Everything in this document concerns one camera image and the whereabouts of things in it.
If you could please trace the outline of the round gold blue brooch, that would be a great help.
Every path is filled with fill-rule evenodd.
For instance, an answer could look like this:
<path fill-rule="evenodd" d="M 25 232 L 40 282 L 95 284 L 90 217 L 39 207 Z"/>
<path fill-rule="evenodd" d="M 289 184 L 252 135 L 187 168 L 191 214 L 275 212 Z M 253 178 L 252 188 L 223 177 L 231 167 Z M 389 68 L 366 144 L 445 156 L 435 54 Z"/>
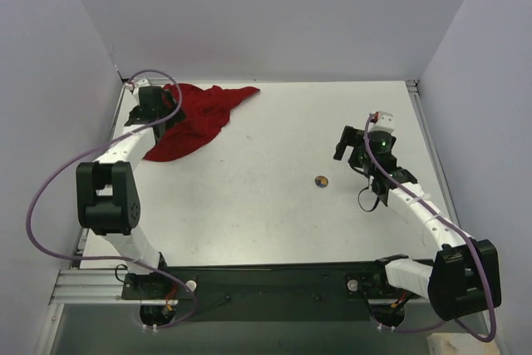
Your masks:
<path fill-rule="evenodd" d="M 320 188 L 325 188 L 329 184 L 329 180 L 326 176 L 318 175 L 314 179 L 315 185 Z"/>

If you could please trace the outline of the red cloth garment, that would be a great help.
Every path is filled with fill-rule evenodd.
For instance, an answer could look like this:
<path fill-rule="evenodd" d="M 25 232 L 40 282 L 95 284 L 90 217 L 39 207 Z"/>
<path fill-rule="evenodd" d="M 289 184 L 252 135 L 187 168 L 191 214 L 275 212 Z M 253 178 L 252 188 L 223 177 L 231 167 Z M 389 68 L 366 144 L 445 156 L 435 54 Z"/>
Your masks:
<path fill-rule="evenodd" d="M 229 123 L 231 111 L 260 93 L 254 86 L 201 89 L 181 83 L 179 87 L 167 84 L 164 88 L 173 97 L 184 95 L 181 110 L 185 119 L 167 129 L 159 143 L 146 153 L 145 159 L 153 162 L 178 160 L 209 144 Z"/>

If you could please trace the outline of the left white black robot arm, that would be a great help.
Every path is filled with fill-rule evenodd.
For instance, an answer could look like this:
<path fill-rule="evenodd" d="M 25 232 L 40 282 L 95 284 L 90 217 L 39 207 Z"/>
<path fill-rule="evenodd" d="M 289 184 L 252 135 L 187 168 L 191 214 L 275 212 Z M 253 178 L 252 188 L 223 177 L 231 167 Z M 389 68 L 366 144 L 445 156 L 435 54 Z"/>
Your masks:
<path fill-rule="evenodd" d="M 81 227 L 101 236 L 128 270 L 143 275 L 141 288 L 152 298 L 170 290 L 170 276 L 158 268 L 162 254 L 140 227 L 140 196 L 134 170 L 164 134 L 185 118 L 178 101 L 162 86 L 138 86 L 136 100 L 117 141 L 92 162 L 76 168 L 76 198 Z"/>

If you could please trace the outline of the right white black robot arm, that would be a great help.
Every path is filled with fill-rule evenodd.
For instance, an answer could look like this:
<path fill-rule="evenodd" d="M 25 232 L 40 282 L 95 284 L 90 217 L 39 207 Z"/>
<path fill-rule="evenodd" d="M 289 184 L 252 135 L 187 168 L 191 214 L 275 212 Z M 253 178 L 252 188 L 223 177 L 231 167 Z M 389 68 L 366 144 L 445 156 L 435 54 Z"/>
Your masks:
<path fill-rule="evenodd" d="M 351 169 L 367 179 L 378 203 L 396 212 L 433 257 L 430 265 L 401 254 L 379 259 L 377 287 L 426 298 L 445 321 L 498 308 L 502 295 L 495 246 L 474 239 L 434 205 L 417 178 L 398 165 L 392 132 L 378 125 L 368 131 L 345 126 L 333 156 L 341 160 L 352 149 Z"/>

